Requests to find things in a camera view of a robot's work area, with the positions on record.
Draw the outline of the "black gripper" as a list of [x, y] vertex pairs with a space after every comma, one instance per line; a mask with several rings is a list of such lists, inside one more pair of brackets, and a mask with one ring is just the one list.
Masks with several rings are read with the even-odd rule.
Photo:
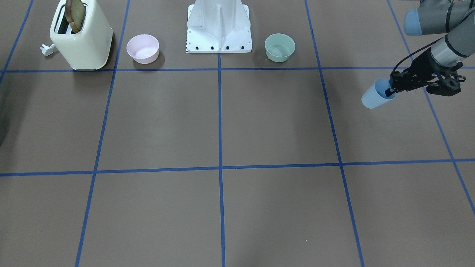
[[431, 49], [417, 56], [409, 68], [402, 72], [393, 71], [390, 76], [391, 88], [384, 92], [386, 98], [393, 98], [395, 93], [411, 91], [422, 87], [427, 93], [438, 96], [454, 96], [461, 92], [461, 83], [466, 77], [458, 74], [462, 62], [454, 66], [443, 66], [433, 58]]

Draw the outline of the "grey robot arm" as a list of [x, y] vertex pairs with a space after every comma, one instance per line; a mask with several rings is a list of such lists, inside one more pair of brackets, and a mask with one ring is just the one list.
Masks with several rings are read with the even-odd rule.
[[465, 77], [458, 74], [463, 60], [474, 54], [474, 1], [421, 0], [405, 15], [409, 36], [443, 34], [419, 49], [419, 55], [402, 72], [393, 69], [384, 96], [425, 87], [427, 93], [454, 96]]

